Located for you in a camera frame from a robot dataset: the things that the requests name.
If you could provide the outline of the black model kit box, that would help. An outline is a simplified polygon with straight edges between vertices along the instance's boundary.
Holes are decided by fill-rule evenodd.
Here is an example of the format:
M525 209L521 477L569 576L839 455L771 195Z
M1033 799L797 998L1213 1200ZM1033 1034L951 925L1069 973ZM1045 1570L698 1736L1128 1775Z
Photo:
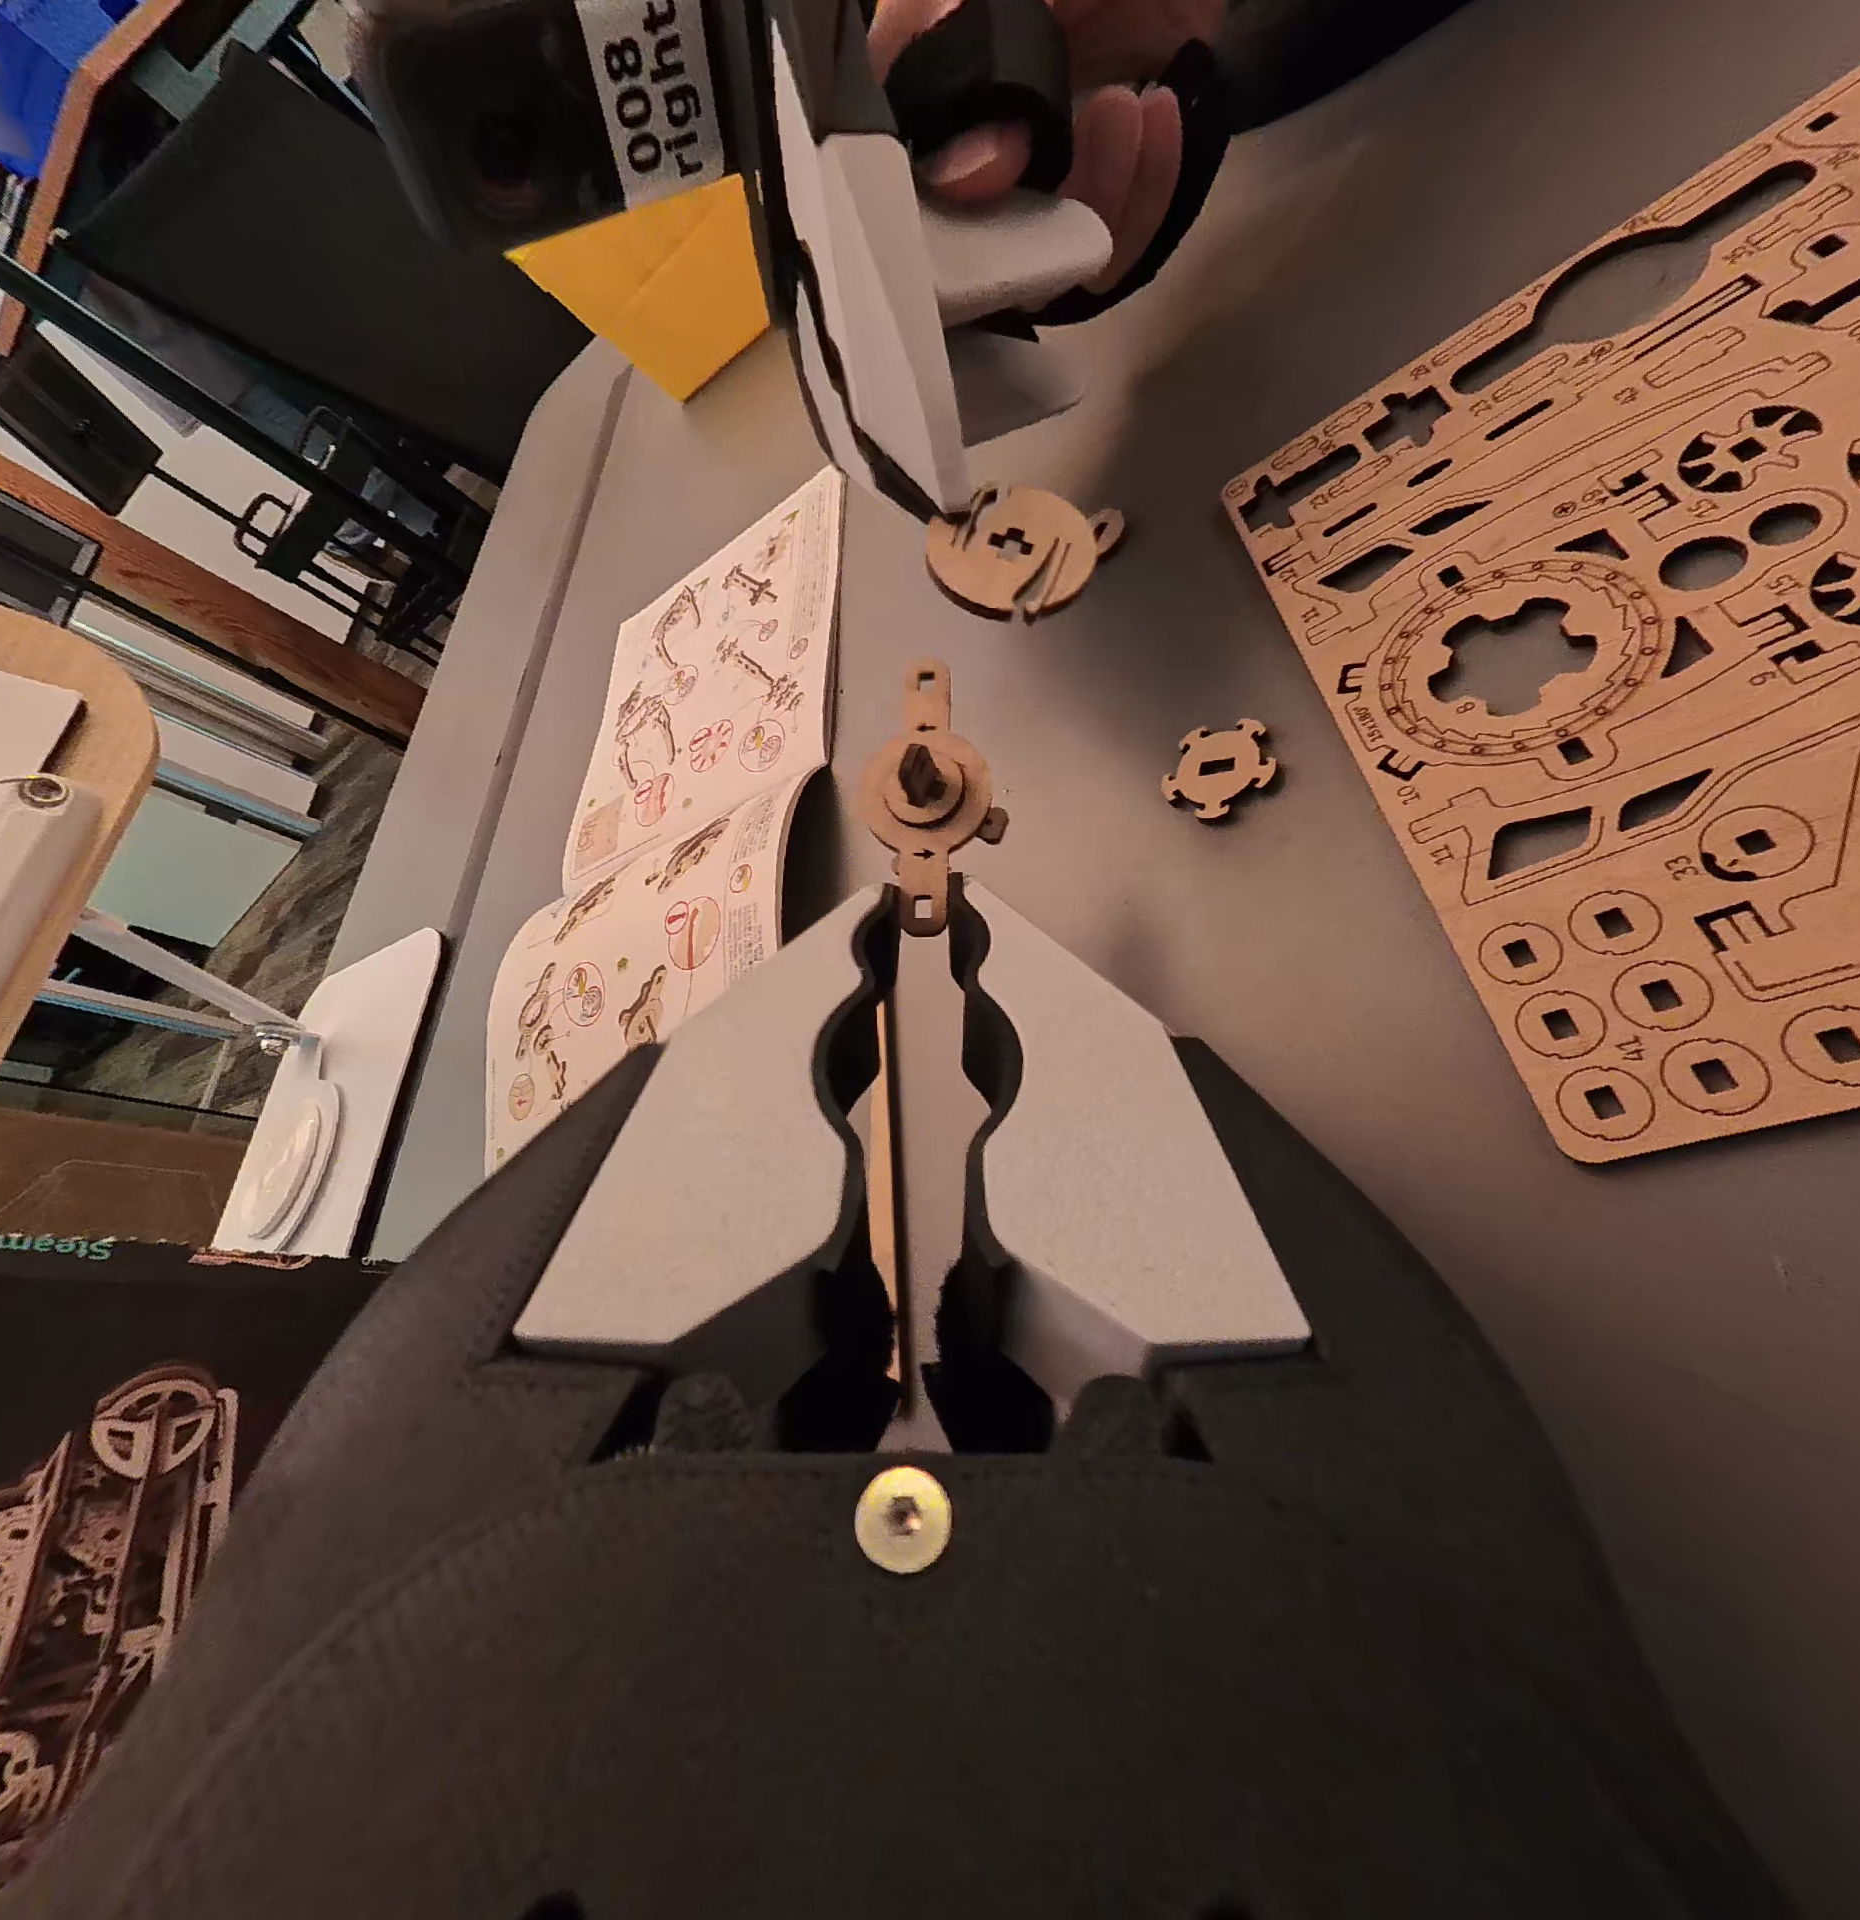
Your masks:
M122 1742L388 1263L0 1234L0 1895Z

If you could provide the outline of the black flat board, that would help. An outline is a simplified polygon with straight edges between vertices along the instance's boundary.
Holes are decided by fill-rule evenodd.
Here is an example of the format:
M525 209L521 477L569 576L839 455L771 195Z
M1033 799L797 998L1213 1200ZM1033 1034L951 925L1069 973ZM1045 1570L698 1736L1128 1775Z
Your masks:
M521 267L435 243L382 136L252 48L64 224L64 256L489 478L591 347Z

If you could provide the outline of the notched wooden part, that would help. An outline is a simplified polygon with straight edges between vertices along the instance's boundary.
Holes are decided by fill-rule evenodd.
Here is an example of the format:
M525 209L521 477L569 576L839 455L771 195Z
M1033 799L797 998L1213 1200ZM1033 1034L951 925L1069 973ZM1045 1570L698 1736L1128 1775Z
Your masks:
M1227 822L1235 799L1270 789L1277 781L1280 762L1270 752L1270 730L1239 715L1232 730L1180 734L1176 770L1161 781L1161 795L1198 822Z

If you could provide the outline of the assembly instruction booklet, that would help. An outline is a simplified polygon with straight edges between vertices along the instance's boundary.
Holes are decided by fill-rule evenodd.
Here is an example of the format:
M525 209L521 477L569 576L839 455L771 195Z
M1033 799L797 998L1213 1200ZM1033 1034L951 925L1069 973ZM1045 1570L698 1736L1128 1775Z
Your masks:
M822 470L624 618L565 892L484 1007L484 1178L780 948L787 822L826 770L839 563L845 477Z

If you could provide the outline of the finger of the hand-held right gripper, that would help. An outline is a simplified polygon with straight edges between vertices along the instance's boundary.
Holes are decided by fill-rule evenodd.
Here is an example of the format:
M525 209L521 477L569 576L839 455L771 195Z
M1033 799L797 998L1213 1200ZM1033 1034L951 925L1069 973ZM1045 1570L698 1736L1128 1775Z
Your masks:
M884 281L850 276L839 301L802 287L797 367L826 465L903 515L931 515L931 438Z
M910 517L973 497L916 170L863 16L771 16L787 347L822 455Z

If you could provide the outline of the perforated wooden parts sheet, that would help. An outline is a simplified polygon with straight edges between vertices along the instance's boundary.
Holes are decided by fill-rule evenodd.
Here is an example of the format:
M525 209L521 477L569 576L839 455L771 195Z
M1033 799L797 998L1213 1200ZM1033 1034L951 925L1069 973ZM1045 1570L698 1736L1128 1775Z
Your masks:
M1860 67L1219 497L1567 1157L1860 1107Z

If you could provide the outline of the wooden rail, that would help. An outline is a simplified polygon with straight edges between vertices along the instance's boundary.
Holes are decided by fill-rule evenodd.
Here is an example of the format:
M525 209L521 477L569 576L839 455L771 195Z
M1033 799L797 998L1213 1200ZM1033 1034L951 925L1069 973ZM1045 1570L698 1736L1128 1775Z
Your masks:
M296 696L302 707L321 707L324 715L343 715L390 752L414 739L427 690L388 660L345 653L343 638L101 515L92 505L9 465L5 455L0 497L36 507L70 534L92 540L92 589L114 589L131 614L175 626L199 653L252 668L280 696Z

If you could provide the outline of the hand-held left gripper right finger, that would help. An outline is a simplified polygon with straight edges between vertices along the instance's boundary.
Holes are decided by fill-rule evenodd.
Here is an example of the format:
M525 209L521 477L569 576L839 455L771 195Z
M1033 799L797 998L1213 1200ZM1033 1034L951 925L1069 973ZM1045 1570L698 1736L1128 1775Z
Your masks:
M1134 998L984 884L951 886L967 1144L926 1406L951 1453L1045 1453L1093 1382L1307 1350L1239 1178Z

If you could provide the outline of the yellow cardboard box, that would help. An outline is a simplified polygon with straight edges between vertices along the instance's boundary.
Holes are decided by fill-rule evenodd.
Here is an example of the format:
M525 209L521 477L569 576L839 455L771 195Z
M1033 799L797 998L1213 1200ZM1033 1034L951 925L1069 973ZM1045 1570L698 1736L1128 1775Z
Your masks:
M509 262L677 402L771 328L737 179L549 231Z

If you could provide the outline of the black rectangular panel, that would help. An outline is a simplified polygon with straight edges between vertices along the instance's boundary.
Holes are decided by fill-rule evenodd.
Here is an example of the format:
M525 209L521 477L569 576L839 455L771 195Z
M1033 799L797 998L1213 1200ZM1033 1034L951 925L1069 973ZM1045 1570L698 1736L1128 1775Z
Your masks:
M0 489L0 607L64 630L92 563L101 540Z
M0 423L109 517L159 470L159 441L42 345L42 329L20 329L0 352Z

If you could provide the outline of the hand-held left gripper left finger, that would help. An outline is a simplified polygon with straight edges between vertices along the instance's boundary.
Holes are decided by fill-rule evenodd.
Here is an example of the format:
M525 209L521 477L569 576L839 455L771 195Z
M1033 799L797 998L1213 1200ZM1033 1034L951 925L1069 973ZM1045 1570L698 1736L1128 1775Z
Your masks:
M875 1444L903 1406L894 1096L897 892L874 884L672 1042L514 1340L653 1382L725 1376L780 1444Z

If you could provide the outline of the round wooden table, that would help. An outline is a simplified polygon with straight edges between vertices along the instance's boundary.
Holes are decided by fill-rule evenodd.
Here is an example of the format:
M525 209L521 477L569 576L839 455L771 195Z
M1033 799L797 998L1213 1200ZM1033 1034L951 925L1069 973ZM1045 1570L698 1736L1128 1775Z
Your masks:
M0 668L31 682L60 682L82 696L82 715L56 747L47 773L101 795L101 822L76 868L56 886L20 966L5 978L5 992L0 992L0 1058L5 1058L31 992L47 985L47 966L64 932L92 902L131 811L145 807L155 784L159 734L155 734L149 696L114 657L107 657L92 638L56 630L31 614L0 607Z

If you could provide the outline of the person's right hand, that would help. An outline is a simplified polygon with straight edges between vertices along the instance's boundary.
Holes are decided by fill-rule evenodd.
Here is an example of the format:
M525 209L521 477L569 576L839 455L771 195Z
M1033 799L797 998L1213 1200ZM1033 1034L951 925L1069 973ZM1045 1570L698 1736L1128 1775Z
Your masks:
M1069 67L1069 179L1063 199L1110 224L1110 267L1089 295L1110 295L1151 243L1180 179L1180 105L1161 73L1192 37L1213 37L1227 0L1056 0ZM1000 206L1033 160L1015 121L959 132L916 160L916 190L951 209Z

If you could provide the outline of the white stand with round base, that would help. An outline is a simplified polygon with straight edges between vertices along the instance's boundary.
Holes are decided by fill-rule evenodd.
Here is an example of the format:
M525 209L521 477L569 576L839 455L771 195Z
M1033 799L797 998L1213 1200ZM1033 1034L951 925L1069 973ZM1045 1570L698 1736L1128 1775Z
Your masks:
M435 992L443 932L417 925L371 962L331 973L302 1014L185 966L107 911L82 911L76 939L171 985L199 1009L56 978L36 989L36 1007L252 1042L277 1058L209 1248L231 1257L355 1257L427 1007Z

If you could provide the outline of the wooden axle assembly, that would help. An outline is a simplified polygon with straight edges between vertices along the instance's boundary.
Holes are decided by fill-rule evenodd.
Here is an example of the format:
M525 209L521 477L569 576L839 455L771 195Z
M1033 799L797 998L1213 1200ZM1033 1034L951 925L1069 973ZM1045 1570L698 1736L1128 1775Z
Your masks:
M903 715L866 757L854 815L894 856L897 932L940 939L951 925L951 856L973 838L1000 842L1011 826L995 807L987 757L951 730L951 668L940 657L903 668Z

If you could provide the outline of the round wooden disc part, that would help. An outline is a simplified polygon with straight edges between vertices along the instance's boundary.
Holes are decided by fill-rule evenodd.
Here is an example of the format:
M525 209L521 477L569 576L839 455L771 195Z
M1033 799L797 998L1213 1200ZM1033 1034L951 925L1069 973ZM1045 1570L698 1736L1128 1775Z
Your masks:
M1084 515L1062 489L984 485L959 515L926 517L926 576L984 618L1033 626L1069 607L1122 540L1122 507Z

